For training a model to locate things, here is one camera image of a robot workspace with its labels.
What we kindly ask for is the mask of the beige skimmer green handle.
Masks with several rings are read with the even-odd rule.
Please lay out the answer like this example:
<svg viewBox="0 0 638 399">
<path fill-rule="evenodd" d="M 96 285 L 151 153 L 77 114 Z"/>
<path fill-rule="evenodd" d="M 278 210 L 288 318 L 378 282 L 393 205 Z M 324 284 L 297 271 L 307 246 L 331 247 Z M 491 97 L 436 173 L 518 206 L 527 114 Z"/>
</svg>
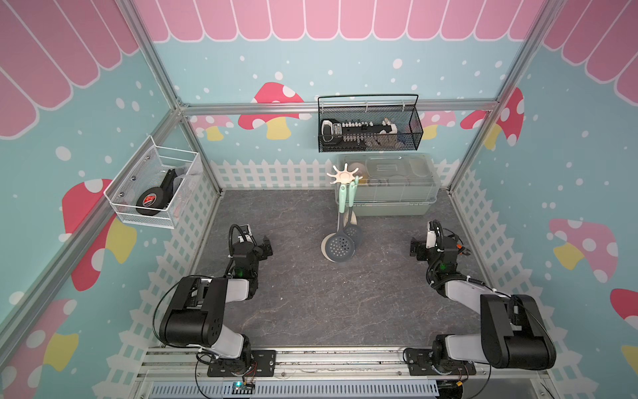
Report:
<svg viewBox="0 0 638 399">
<path fill-rule="evenodd" d="M 345 234 L 345 226 L 347 225 L 347 213 L 348 213 L 347 197 L 344 197 L 342 199 L 342 203 L 340 204 L 340 211 L 341 211 L 341 221 L 339 222 L 340 232 L 342 234 Z"/>
</svg>

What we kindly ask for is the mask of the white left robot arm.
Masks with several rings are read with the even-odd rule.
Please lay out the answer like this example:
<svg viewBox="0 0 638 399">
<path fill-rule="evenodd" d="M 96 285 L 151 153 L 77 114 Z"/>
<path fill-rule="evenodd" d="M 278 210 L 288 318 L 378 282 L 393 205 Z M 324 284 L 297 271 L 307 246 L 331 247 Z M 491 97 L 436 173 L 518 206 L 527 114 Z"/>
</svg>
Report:
<svg viewBox="0 0 638 399">
<path fill-rule="evenodd" d="M 263 364 L 254 355 L 249 338 L 224 325 L 227 304 L 252 299 L 259 288 L 259 263 L 273 255 L 268 237 L 254 238 L 247 224 L 232 224 L 228 235 L 229 263 L 220 277 L 191 274 L 170 289 L 166 311 L 152 328 L 166 347 L 197 347 L 211 377 L 255 376 Z"/>
</svg>

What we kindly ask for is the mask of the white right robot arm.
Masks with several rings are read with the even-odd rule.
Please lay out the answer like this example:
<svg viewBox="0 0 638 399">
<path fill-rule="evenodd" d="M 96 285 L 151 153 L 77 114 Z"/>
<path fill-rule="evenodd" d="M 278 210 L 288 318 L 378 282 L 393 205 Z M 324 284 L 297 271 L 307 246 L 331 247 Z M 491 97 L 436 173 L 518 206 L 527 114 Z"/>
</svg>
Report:
<svg viewBox="0 0 638 399">
<path fill-rule="evenodd" d="M 543 371 L 555 366 L 558 353 L 536 300 L 527 294 L 505 294 L 458 271 L 458 257 L 470 254 L 458 234 L 440 221 L 428 222 L 426 238 L 410 241 L 410 255 L 427 263 L 426 279 L 440 296 L 476 312 L 474 334 L 440 334 L 430 349 L 405 351 L 405 361 L 440 375 L 470 375 L 472 363 L 498 369 Z"/>
</svg>

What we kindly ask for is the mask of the grey slotted skimmer green handle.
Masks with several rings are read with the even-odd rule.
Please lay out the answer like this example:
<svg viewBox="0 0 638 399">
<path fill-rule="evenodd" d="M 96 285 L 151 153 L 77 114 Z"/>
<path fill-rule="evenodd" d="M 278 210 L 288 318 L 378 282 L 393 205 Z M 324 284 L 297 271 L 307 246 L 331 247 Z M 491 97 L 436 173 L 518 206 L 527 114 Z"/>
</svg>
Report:
<svg viewBox="0 0 638 399">
<path fill-rule="evenodd" d="M 342 199 L 347 197 L 347 185 L 341 184 L 338 196 L 338 220 L 337 232 L 327 237 L 323 249 L 325 255 L 330 261 L 341 263 L 348 261 L 355 254 L 353 241 L 345 234 L 340 232 L 339 222 L 341 221 L 340 204 Z"/>
</svg>

